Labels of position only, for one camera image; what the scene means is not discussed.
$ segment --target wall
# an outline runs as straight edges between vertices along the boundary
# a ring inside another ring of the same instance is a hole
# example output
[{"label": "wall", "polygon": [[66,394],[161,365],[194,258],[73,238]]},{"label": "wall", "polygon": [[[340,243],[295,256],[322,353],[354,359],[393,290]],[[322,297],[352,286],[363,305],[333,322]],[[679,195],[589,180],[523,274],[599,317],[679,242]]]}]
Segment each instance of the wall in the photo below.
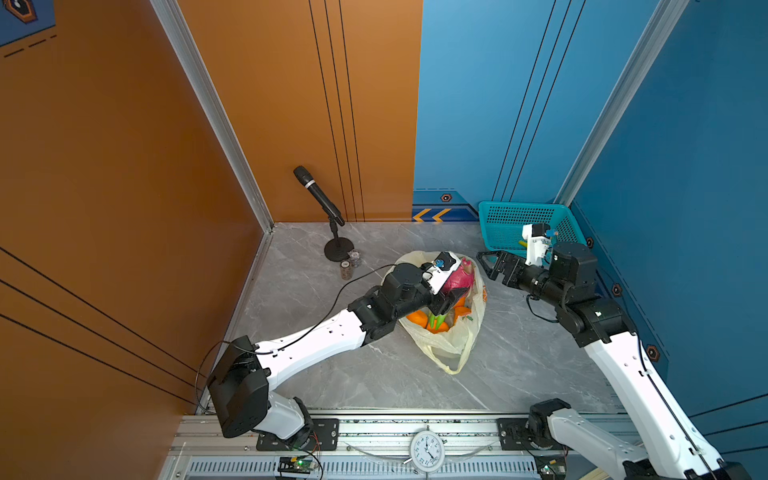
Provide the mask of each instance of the wall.
[{"label": "wall", "polygon": [[426,0],[413,211],[552,202],[656,4]]},{"label": "wall", "polygon": [[420,1],[179,3],[275,221],[327,220],[300,164],[347,220],[409,219]]},{"label": "wall", "polygon": [[691,2],[572,205],[670,389],[753,477],[768,448],[766,21],[765,2]]},{"label": "wall", "polygon": [[149,2],[54,11],[0,47],[0,471],[154,478],[261,232]]}]

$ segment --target basket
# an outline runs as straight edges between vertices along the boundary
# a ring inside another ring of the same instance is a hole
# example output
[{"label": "basket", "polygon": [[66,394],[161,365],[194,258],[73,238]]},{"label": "basket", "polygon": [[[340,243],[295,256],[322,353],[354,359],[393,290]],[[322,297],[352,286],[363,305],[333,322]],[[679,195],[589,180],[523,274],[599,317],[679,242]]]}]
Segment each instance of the basket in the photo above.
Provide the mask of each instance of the basket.
[{"label": "basket", "polygon": [[480,228],[482,239],[489,250],[506,250],[525,257],[523,226],[530,223],[549,223],[558,232],[552,239],[557,242],[576,242],[586,245],[576,219],[565,205],[519,204],[515,202],[480,202]]}]

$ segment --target microphone head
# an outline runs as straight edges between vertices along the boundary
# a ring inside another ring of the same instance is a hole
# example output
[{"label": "microphone head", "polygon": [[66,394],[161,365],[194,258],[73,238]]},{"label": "microphone head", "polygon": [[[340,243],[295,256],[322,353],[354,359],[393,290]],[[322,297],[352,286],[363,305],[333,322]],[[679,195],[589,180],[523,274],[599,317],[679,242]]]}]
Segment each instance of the microphone head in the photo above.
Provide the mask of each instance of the microphone head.
[{"label": "microphone head", "polygon": [[293,169],[293,174],[296,175],[296,179],[303,185],[306,186],[309,182],[313,180],[312,174],[304,167],[299,165],[298,167]]}]

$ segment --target plastic bag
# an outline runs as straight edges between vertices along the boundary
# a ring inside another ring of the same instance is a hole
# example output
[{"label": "plastic bag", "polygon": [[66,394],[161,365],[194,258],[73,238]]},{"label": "plastic bag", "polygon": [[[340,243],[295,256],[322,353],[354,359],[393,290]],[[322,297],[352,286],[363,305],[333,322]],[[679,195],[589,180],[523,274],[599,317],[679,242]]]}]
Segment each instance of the plastic bag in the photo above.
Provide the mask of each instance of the plastic bag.
[{"label": "plastic bag", "polygon": [[[396,263],[412,263],[421,266],[423,263],[432,262],[439,254],[440,252],[422,252],[417,250],[403,255]],[[454,254],[460,259],[468,259],[475,268],[475,284],[467,292],[465,301],[466,306],[472,309],[472,313],[461,316],[458,319],[452,319],[453,311],[449,312],[446,321],[450,322],[452,320],[452,326],[449,331],[440,333],[429,332],[427,329],[412,323],[406,318],[400,319],[400,325],[406,329],[406,332],[413,338],[413,341],[416,342],[416,345],[424,354],[451,375],[461,372],[467,363],[469,353],[472,351],[472,347],[475,345],[478,333],[480,332],[482,318],[485,315],[485,301],[487,297],[478,264],[466,255]],[[447,358],[458,357],[456,370],[444,364],[438,356]]]}]

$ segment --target microphone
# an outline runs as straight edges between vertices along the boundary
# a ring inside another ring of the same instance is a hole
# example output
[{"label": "microphone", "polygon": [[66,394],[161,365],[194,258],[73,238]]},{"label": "microphone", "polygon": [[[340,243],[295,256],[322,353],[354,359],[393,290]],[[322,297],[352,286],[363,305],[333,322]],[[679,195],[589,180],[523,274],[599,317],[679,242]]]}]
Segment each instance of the microphone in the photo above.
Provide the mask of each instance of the microphone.
[{"label": "microphone", "polygon": [[328,214],[328,218],[343,227],[344,219],[341,216],[341,212],[338,208],[336,208],[336,205],[334,205],[333,202],[323,193],[323,191],[320,189],[320,186],[315,182],[315,179],[312,178],[312,174],[301,165],[293,169],[293,174],[296,175],[296,179],[299,181],[299,183],[301,183],[304,188],[309,190],[312,196],[315,197],[317,203],[320,204],[323,210]]}]

